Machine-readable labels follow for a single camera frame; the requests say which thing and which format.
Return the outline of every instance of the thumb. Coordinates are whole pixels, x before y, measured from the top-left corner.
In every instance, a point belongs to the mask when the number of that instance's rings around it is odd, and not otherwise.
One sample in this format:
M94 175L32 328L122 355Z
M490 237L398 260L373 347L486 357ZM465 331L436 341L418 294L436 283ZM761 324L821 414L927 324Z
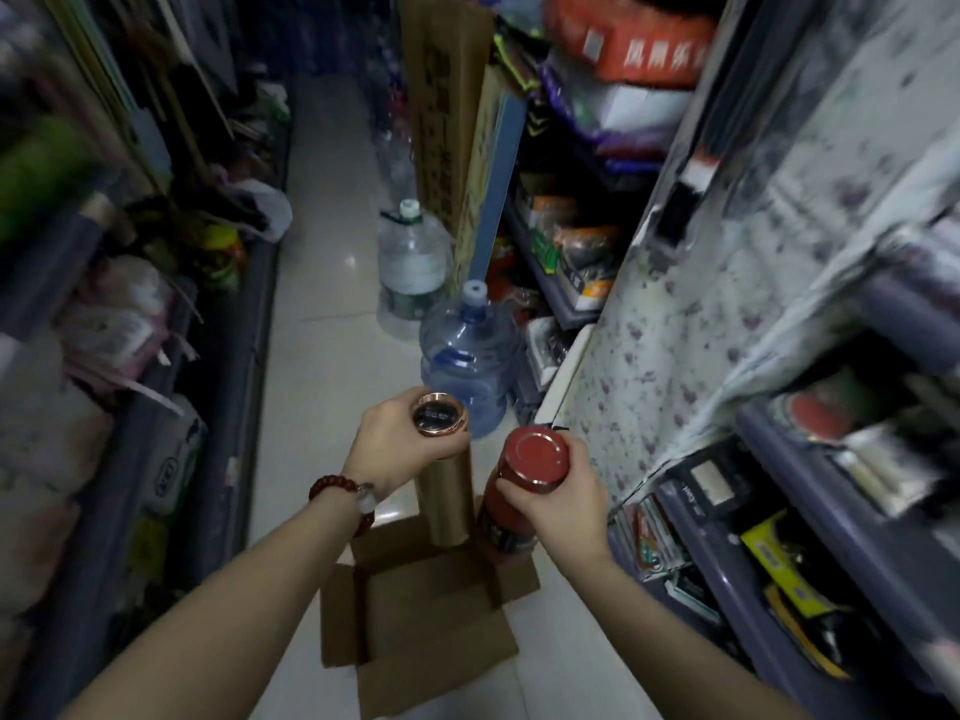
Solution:
M504 496L511 506L519 510L527 518L530 518L530 509L533 507L534 501L539 497L538 495L513 484L509 480L504 480L502 477L496 481L496 488L500 491L500 495Z
M431 460L442 460L452 457L467 449L471 443L471 433L461 430L446 436L425 436L425 451Z

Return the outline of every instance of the hand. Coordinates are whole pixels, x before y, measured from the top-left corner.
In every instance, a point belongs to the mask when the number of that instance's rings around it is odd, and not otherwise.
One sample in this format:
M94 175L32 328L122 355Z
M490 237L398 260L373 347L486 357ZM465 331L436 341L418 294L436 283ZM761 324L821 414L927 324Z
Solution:
M570 578L571 571L612 561L613 555L607 543L607 489L582 439L570 432L559 434L570 448L570 472L557 489L538 495L503 479L496 487L533 523L550 558Z
M384 500L433 461L467 448L471 435L466 429L447 436L417 431L410 409L425 394L428 390L422 386L408 388L363 412L343 463L343 477L357 485L372 483L376 499Z

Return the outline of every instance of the yellow and red package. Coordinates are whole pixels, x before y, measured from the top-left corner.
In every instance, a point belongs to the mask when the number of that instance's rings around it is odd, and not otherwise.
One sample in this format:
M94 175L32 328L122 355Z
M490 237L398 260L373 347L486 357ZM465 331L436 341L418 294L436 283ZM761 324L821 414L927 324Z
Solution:
M707 15L680 15L640 0L545 0L550 36L607 83L693 88L714 40Z

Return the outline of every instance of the forearm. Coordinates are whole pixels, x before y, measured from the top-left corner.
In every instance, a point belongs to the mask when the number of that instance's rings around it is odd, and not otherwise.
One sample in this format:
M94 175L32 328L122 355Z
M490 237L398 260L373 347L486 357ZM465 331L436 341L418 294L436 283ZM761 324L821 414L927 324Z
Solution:
M563 573L666 720L810 717L690 629L611 559Z
M63 717L246 718L359 521L353 495L324 490L153 624Z

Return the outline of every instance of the floor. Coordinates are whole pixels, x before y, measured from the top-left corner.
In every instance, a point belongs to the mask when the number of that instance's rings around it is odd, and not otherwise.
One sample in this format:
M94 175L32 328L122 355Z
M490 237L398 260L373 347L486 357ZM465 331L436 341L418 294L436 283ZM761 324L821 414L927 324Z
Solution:
M256 542L304 504L313 478L336 472L363 410L420 383L414 340L378 319L376 212L383 189L365 104L348 79L302 77L288 194L294 226L280 251L249 539ZM474 442L480 492L513 415ZM406 485L378 520L414 514ZM542 588L507 605L519 655L472 684L403 715L410 720L657 718L652 703L542 548ZM319 599L261 699L256 720L355 720L356 672L320 664Z

